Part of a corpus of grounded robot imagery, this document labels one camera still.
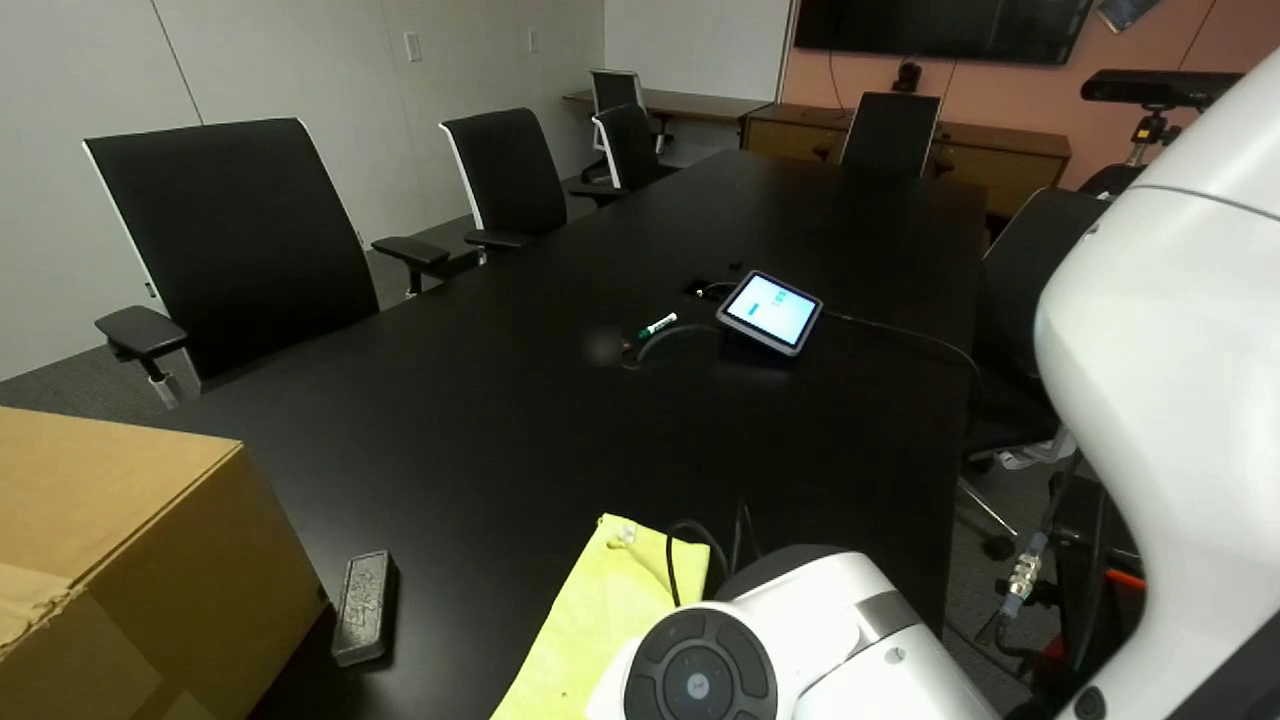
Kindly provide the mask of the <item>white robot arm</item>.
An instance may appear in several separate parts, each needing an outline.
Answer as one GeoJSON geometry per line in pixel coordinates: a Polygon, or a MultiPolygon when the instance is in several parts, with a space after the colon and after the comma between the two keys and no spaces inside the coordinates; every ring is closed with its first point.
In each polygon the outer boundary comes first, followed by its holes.
{"type": "MultiPolygon", "coordinates": [[[[1038,380],[1144,563],[1052,720],[1280,720],[1280,53],[1056,262],[1038,380]]],[[[860,551],[649,624],[583,720],[1000,720],[860,551]]]]}

